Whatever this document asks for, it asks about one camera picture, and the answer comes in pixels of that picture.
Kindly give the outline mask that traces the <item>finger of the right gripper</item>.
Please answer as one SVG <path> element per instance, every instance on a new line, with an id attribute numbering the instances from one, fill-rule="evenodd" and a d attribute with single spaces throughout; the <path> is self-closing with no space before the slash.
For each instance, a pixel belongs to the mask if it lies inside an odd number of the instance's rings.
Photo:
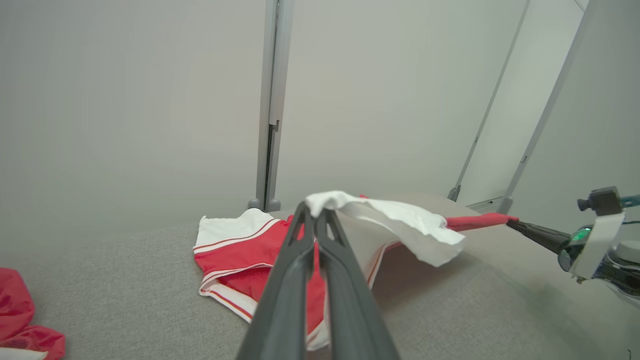
<path id="1" fill-rule="evenodd" d="M 571 234 L 519 220 L 510 219 L 506 226 L 554 254 L 559 254 L 571 240 Z"/>

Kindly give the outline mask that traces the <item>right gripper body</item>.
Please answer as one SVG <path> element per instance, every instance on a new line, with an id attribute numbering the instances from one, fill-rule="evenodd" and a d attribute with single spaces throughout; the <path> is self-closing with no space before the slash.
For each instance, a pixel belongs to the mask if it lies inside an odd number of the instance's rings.
<path id="1" fill-rule="evenodd" d="M 592 227 L 576 230 L 557 256 L 560 268 L 572 276 L 571 268 L 582 253 L 591 230 Z M 578 283 L 603 281 L 619 296 L 640 296 L 640 240 L 615 239 L 614 246 L 606 253 L 592 279 L 574 278 Z"/>

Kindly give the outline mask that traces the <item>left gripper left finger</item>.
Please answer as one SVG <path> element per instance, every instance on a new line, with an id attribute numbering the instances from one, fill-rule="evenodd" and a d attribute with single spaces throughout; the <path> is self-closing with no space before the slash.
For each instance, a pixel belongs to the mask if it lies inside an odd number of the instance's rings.
<path id="1" fill-rule="evenodd" d="M 307 283 L 314 273 L 314 218 L 301 202 L 236 360 L 306 360 Z"/>

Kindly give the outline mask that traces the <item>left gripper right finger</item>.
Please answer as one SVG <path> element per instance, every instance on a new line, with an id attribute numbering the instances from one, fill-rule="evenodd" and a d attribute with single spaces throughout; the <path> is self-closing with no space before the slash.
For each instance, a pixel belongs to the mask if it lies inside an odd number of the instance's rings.
<path id="1" fill-rule="evenodd" d="M 332 360 L 401 360 L 382 313 L 334 210 L 316 220 L 326 279 Z"/>

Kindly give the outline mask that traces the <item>red white sleeveless jersey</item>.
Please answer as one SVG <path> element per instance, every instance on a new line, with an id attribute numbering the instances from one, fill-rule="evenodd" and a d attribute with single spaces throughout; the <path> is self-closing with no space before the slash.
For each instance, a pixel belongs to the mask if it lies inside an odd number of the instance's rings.
<path id="1" fill-rule="evenodd" d="M 500 213 L 450 217 L 413 203 L 340 190 L 309 194 L 303 203 L 313 220 L 322 210 L 336 212 L 382 319 L 388 319 L 386 301 L 400 298 L 397 291 L 384 294 L 384 287 L 377 285 L 379 278 L 390 276 L 388 269 L 382 269 L 388 253 L 403 248 L 413 256 L 410 264 L 443 267 L 462 255 L 466 231 L 502 226 L 514 219 Z M 235 218 L 201 218 L 192 249 L 203 274 L 199 294 L 252 322 L 293 226 L 293 214 L 277 218 L 258 208 Z"/>

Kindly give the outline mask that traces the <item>red shorts with white stripe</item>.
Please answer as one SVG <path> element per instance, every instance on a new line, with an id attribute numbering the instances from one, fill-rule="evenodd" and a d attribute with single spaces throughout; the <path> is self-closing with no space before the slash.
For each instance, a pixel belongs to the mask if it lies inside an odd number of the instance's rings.
<path id="1" fill-rule="evenodd" d="M 15 269 L 0 268 L 0 360 L 61 360 L 66 337 L 32 325 L 35 305 Z"/>

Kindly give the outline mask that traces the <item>grey partition post, angled feet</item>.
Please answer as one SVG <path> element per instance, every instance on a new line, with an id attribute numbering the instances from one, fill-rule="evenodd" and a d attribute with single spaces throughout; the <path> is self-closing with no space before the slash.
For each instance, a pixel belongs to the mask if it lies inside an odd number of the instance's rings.
<path id="1" fill-rule="evenodd" d="M 518 162 L 505 187 L 499 214 L 508 214 L 525 168 L 551 117 L 574 62 L 590 0 L 529 0 L 507 68 L 515 79 L 506 87 L 506 123 L 502 148 Z"/>

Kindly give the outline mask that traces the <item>thin grey partition post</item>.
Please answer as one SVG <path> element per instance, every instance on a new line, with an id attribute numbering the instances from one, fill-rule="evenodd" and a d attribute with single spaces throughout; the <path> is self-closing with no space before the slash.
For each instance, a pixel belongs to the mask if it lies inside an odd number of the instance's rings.
<path id="1" fill-rule="evenodd" d="M 490 114 L 490 112 L 491 112 L 491 110 L 493 108 L 493 105 L 494 105 L 494 102 L 495 102 L 495 98 L 498 95 L 499 87 L 501 86 L 501 84 L 503 82 L 503 78 L 505 76 L 505 71 L 506 71 L 506 68 L 508 67 L 510 59 L 511 59 L 512 54 L 514 52 L 515 44 L 518 41 L 519 34 L 521 34 L 522 25 L 523 25 L 523 23 L 525 21 L 526 15 L 528 13 L 528 9 L 530 8 L 531 0 L 523 0 L 523 2 L 524 2 L 523 3 L 523 8 L 522 8 L 522 12 L 521 12 L 521 14 L 519 16 L 518 25 L 517 25 L 517 27 L 516 27 L 516 29 L 514 31 L 514 34 L 513 34 L 512 38 L 511 38 L 511 40 L 510 40 L 508 51 L 507 51 L 507 53 L 505 55 L 505 59 L 503 61 L 503 64 L 502 64 L 502 67 L 500 69 L 500 72 L 499 72 L 499 75 L 497 77 L 497 80 L 496 80 L 496 82 L 494 84 L 494 88 L 493 88 L 493 91 L 492 91 L 491 96 L 489 98 L 489 101 L 487 102 L 487 107 L 486 107 L 485 112 L 483 114 L 483 117 L 482 117 L 482 119 L 480 121 L 480 124 L 478 126 L 477 132 L 475 133 L 473 142 L 471 143 L 470 150 L 467 153 L 467 157 L 466 157 L 465 162 L 464 162 L 464 164 L 462 166 L 460 174 L 459 174 L 459 176 L 458 176 L 458 178 L 457 178 L 457 180 L 455 182 L 455 186 L 450 190 L 450 192 L 449 192 L 449 194 L 447 196 L 447 198 L 449 200 L 453 201 L 453 202 L 457 202 L 457 200 L 458 200 L 458 197 L 459 197 L 461 189 L 462 189 L 462 182 L 463 182 L 463 180 L 464 180 L 464 178 L 466 176 L 467 169 L 470 166 L 471 160 L 473 159 L 473 155 L 476 152 L 478 141 L 480 139 L 480 136 L 482 136 L 483 130 L 484 130 L 484 128 L 486 126 L 486 123 L 487 123 L 487 120 L 489 118 L 489 114 Z"/>

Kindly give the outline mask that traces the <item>grey partition post, rounded feet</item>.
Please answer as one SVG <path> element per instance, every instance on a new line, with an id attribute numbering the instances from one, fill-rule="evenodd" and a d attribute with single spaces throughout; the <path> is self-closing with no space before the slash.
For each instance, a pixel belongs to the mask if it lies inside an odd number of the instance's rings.
<path id="1" fill-rule="evenodd" d="M 256 191 L 250 208 L 281 209 L 276 184 L 295 0 L 266 0 L 260 87 Z"/>

